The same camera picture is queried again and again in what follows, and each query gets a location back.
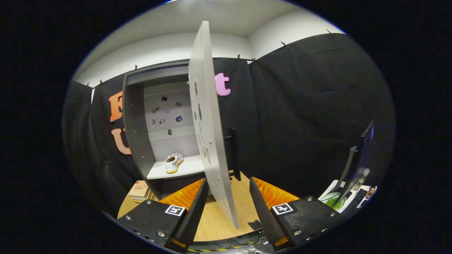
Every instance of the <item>shelf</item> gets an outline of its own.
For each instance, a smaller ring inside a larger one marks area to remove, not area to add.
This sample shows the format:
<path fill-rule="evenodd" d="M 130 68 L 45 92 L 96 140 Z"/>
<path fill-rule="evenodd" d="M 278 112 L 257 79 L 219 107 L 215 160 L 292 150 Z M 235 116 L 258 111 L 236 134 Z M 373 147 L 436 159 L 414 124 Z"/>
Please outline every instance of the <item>shelf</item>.
<path fill-rule="evenodd" d="M 195 135 L 194 125 L 187 125 L 182 127 L 171 128 L 171 135 L 168 134 L 169 131 L 167 129 L 159 130 L 155 132 L 148 132 L 149 141 L 159 141 L 171 138 L 177 138 L 182 136 Z"/>
<path fill-rule="evenodd" d="M 170 179 L 204 172 L 201 156 L 184 156 L 184 161 L 179 165 L 177 172 L 167 174 L 165 172 L 165 161 L 158 160 L 147 175 L 147 179 Z"/>

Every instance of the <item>black stand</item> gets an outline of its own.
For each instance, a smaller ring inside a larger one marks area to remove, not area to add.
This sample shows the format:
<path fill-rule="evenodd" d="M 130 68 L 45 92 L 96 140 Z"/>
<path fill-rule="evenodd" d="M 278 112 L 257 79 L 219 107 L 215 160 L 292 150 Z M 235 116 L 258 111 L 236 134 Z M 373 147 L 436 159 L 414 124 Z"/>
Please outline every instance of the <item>black stand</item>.
<path fill-rule="evenodd" d="M 254 245 L 254 247 L 255 247 L 256 249 L 260 250 L 260 251 L 263 251 L 263 252 L 265 252 L 265 253 L 270 253 L 270 254 L 284 251 L 284 249 L 275 250 L 275 248 L 273 248 L 273 244 L 269 243 L 269 242 L 267 241 L 267 239 L 265 239 L 265 240 L 263 240 L 263 241 L 260 241 L 260 242 L 257 242 L 257 243 Z"/>
<path fill-rule="evenodd" d="M 234 176 L 237 180 L 241 181 L 240 170 L 239 170 L 239 148 L 237 145 L 237 132 L 235 128 L 228 128 L 229 136 L 224 137 L 225 141 L 229 141 L 229 148 L 231 150 L 231 158 L 229 168 L 232 168 L 233 172 L 229 173 L 229 176 Z"/>

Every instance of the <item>black fabric backdrop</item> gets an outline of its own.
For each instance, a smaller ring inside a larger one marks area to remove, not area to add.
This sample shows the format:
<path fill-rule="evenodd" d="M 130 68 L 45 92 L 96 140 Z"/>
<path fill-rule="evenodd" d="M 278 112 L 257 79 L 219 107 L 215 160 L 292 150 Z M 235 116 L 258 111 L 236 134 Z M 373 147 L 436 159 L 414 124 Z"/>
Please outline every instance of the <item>black fabric backdrop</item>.
<path fill-rule="evenodd" d="M 366 184 L 378 184 L 395 140 L 391 95 L 378 68 L 346 34 L 287 46 L 250 64 L 263 162 L 256 177 L 300 197 L 320 196 L 375 120 Z"/>
<path fill-rule="evenodd" d="M 103 170 L 104 160 L 94 139 L 91 122 L 92 88 L 72 81 L 63 108 L 63 141 L 75 179 L 88 199 L 100 210 L 114 212 L 107 188 L 109 170 Z"/>
<path fill-rule="evenodd" d="M 297 196 L 319 196 L 344 169 L 350 147 L 371 120 L 374 146 L 367 184 L 378 184 L 390 161 L 395 119 L 386 83 L 368 55 L 345 34 L 323 34 L 288 44 L 257 63 L 213 60 L 215 74 L 229 77 L 228 96 L 218 96 L 223 134 L 235 127 L 239 167 Z M 124 74 L 94 89 L 73 82 L 65 111 L 68 157 L 93 204 L 116 216 L 133 183 L 141 179 L 131 155 L 111 134 L 109 98 L 122 91 Z M 74 103 L 73 98 L 83 98 Z"/>
<path fill-rule="evenodd" d="M 104 186 L 99 191 L 104 192 L 105 202 L 113 207 L 112 210 L 105 211 L 113 217 L 118 214 L 119 208 L 134 182 L 141 179 L 132 155 L 121 153 L 111 134 L 113 129 L 121 129 L 122 142 L 125 147 L 128 147 L 122 117 L 113 122 L 110 121 L 112 113 L 108 100 L 122 91 L 123 82 L 124 74 L 121 74 L 97 85 L 94 88 L 91 106 L 94 136 L 99 147 L 97 152 L 104 158 L 99 171 L 101 173 L 99 178 L 104 182 Z"/>
<path fill-rule="evenodd" d="M 231 89 L 228 96 L 218 96 L 224 135 L 228 135 L 228 127 L 236 128 L 240 170 L 246 175 L 254 175 L 260 171 L 260 162 L 248 158 L 259 156 L 259 125 L 249 68 L 246 61 L 237 61 L 235 58 L 216 58 L 213 62 L 215 74 L 222 72 L 229 77 L 225 84 L 226 88 Z M 122 91 L 123 81 L 124 74 L 121 74 L 97 85 L 92 104 L 92 89 L 73 82 L 68 91 L 68 102 L 78 96 L 80 91 L 77 89 L 84 88 L 82 91 L 86 91 L 86 94 L 83 101 L 71 107 L 71 113 L 64 115 L 64 119 L 71 119 L 72 115 L 83 116 L 66 125 L 90 131 L 80 131 L 78 140 L 70 139 L 67 142 L 70 149 L 79 151 L 68 155 L 69 161 L 73 163 L 75 178 L 91 202 L 113 216 L 118 213 L 133 183 L 141 179 L 132 155 L 121 153 L 111 134 L 113 129 L 121 129 L 122 142 L 128 147 L 122 117 L 110 121 L 111 105 L 108 100 Z M 64 136 L 69 137 L 71 134 L 65 133 Z"/>
<path fill-rule="evenodd" d="M 213 59 L 215 75 L 223 73 L 229 77 L 226 88 L 231 89 L 228 96 L 218 96 L 223 136 L 227 128 L 234 127 L 237 133 L 238 167 L 247 177 L 258 174 L 262 168 L 259 158 L 259 121 L 254 99 L 254 88 L 250 71 L 245 60 L 236 58 Z M 226 154 L 229 157 L 229 143 L 225 141 Z"/>

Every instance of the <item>wooden table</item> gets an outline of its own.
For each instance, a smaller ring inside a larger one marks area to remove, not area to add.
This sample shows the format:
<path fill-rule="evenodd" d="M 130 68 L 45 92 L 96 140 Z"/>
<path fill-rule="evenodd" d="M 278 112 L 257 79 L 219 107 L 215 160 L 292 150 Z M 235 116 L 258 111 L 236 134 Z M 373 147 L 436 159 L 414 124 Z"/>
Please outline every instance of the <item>wooden table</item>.
<path fill-rule="evenodd" d="M 227 239 L 253 232 L 248 222 L 254 222 L 259 218 L 250 194 L 250 180 L 242 172 L 240 174 L 241 181 L 238 181 L 235 177 L 231 181 L 232 196 L 240 228 L 236 229 L 234 227 L 221 211 L 216 201 L 209 196 L 199 221 L 198 230 L 194 238 L 195 242 Z M 129 196 L 126 196 L 119 208 L 118 218 L 137 206 L 137 203 Z"/>

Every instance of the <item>shoe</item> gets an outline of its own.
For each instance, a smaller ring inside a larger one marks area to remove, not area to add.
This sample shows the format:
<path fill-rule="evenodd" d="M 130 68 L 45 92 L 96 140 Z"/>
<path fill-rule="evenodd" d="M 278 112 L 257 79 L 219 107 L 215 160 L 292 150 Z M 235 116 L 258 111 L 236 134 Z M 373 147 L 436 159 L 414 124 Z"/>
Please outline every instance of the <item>shoe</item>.
<path fill-rule="evenodd" d="M 179 167 L 179 164 L 181 164 L 184 161 L 184 157 L 180 153 L 175 153 L 168 158 L 166 158 L 165 161 L 165 171 L 168 174 L 174 174 L 177 172 L 177 168 Z"/>

